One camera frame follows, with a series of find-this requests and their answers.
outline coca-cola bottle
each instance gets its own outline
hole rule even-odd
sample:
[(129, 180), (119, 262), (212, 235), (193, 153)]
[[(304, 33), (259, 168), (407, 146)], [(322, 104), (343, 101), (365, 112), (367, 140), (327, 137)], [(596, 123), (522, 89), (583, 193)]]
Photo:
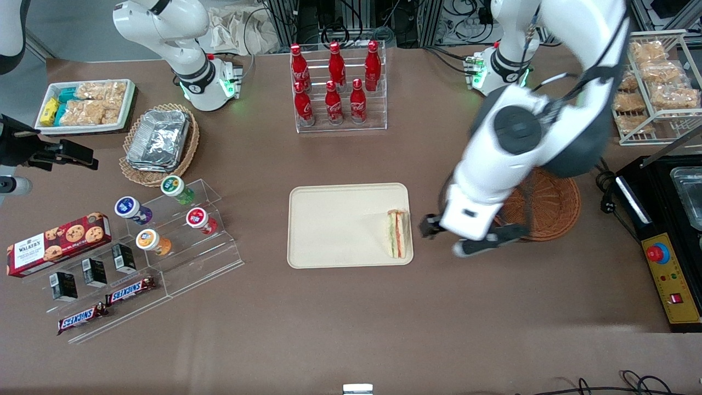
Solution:
[(351, 120), (355, 124), (362, 124), (366, 121), (366, 94), (363, 92), (363, 83), (360, 78), (353, 80), (353, 92), (351, 92)]
[(334, 81), (326, 82), (326, 114), (329, 116), (329, 123), (332, 125), (341, 125), (344, 122), (344, 114), (341, 112), (341, 97), (336, 91)]
[(380, 56), (378, 56), (378, 42), (368, 42), (368, 55), (366, 56), (366, 90), (374, 92), (380, 81)]
[(329, 44), (329, 50), (331, 52), (329, 76), (336, 84), (336, 90), (341, 92), (346, 89), (346, 64), (344, 63), (344, 58), (341, 57), (341, 47), (337, 41), (332, 41)]
[(295, 110), (300, 117), (300, 126), (311, 127), (314, 124), (314, 114), (312, 114), (312, 103), (310, 97), (305, 93), (305, 86), (302, 82), (296, 82), (295, 88)]
[(307, 67), (307, 61), (302, 55), (300, 46), (293, 44), (290, 46), (290, 53), (293, 54), (291, 67), (293, 68), (294, 82), (302, 82), (305, 92), (312, 90), (312, 81), (310, 81), (310, 69)]

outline small black box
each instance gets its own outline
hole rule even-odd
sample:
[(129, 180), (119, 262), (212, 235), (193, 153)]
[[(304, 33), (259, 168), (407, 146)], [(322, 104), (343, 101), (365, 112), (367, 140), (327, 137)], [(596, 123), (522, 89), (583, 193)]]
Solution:
[(131, 248), (124, 244), (115, 244), (112, 246), (112, 258), (114, 258), (115, 270), (127, 274), (136, 271), (134, 255), (132, 255)]
[(92, 258), (83, 259), (83, 278), (86, 285), (91, 287), (104, 287), (107, 285), (107, 275), (105, 265), (101, 261)]
[(54, 300), (70, 302), (78, 299), (76, 280), (72, 274), (54, 273), (48, 277), (48, 284), (51, 286), (51, 294)]

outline round wicker basket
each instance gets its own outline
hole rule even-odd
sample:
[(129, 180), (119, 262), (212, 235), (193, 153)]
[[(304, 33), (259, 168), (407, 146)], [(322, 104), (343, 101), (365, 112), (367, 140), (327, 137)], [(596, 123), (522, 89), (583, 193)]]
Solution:
[[(165, 179), (167, 176), (170, 176), (172, 174), (175, 174), (176, 176), (182, 176), (185, 173), (185, 170), (187, 170), (187, 168), (190, 166), (190, 162), (192, 162), (192, 158), (195, 156), (197, 143), (200, 140), (200, 131), (199, 127), (197, 126), (197, 121), (195, 121), (195, 117), (192, 115), (192, 112), (190, 112), (190, 110), (188, 110), (180, 104), (161, 104), (157, 105), (151, 110), (177, 110), (183, 111), (184, 113), (190, 116), (190, 127), (188, 129), (185, 146), (183, 147), (183, 157), (180, 161), (180, 165), (178, 165), (178, 168), (172, 171), (171, 173), (137, 170), (132, 168), (132, 166), (129, 166), (129, 163), (127, 163), (126, 156), (119, 159), (119, 167), (122, 170), (122, 174), (124, 174), (126, 178), (136, 183), (140, 183), (144, 186), (157, 188), (160, 187), (161, 181), (163, 181), (163, 179)], [(141, 115), (139, 119), (137, 119), (137, 121), (134, 122), (134, 124), (132, 124), (131, 128), (129, 129), (129, 133), (127, 134), (127, 137), (124, 139), (124, 144), (122, 145), (122, 147), (124, 147), (125, 154), (129, 151), (129, 147), (131, 146), (132, 141), (134, 140), (134, 133), (136, 133), (136, 130), (139, 128), (139, 124), (141, 123), (141, 119), (143, 117), (144, 115)]]
[(523, 191), (531, 192), (531, 232), (525, 240), (548, 241), (563, 236), (580, 216), (580, 190), (573, 179), (558, 179), (547, 171), (534, 169), (505, 201), (496, 217), (500, 225), (525, 224)]

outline red switch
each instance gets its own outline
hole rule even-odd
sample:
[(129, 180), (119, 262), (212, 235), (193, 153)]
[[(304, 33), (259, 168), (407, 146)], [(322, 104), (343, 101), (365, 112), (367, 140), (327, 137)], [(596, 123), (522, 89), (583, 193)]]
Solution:
[(649, 261), (664, 265), (670, 261), (670, 253), (663, 243), (657, 242), (651, 247), (646, 248), (646, 258), (648, 258)]
[(682, 303), (682, 296), (680, 294), (670, 294), (670, 304)]

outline brown table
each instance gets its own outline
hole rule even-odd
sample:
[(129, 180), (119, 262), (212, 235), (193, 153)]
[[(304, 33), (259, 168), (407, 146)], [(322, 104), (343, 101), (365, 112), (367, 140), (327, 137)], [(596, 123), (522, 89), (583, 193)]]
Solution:
[[(396, 50), (389, 59), (390, 125), (382, 133), (296, 134), (285, 55), (257, 58), (240, 100), (195, 112), (201, 140), (185, 178), (203, 178), (222, 195), (241, 268), (79, 346), (53, 335), (36, 290), (3, 276), (2, 392), (338, 394), (343, 383), (371, 382), (377, 394), (528, 394), (569, 386), (558, 377), (619, 385), (620, 369), (699, 392), (702, 335), (667, 333), (640, 246), (599, 211), (592, 174), (577, 178), (579, 222), (552, 242), (457, 259), (456, 236), (429, 241), (415, 232), (407, 266), (288, 266), (286, 208), (296, 186), (397, 181), (409, 189), (413, 222), (436, 210), (482, 99), (428, 53)], [(540, 49), (534, 66), (533, 81), (578, 72), (565, 48)], [(132, 79), (137, 114), (186, 104), (162, 61), (59, 60), (48, 69), (50, 81)], [(0, 245), (111, 212), (125, 194), (156, 197), (157, 189), (121, 175), (123, 138), (75, 138), (96, 149), (97, 172), (19, 169), (34, 191), (0, 207)], [(607, 159), (618, 169), (651, 152), (613, 138)]]

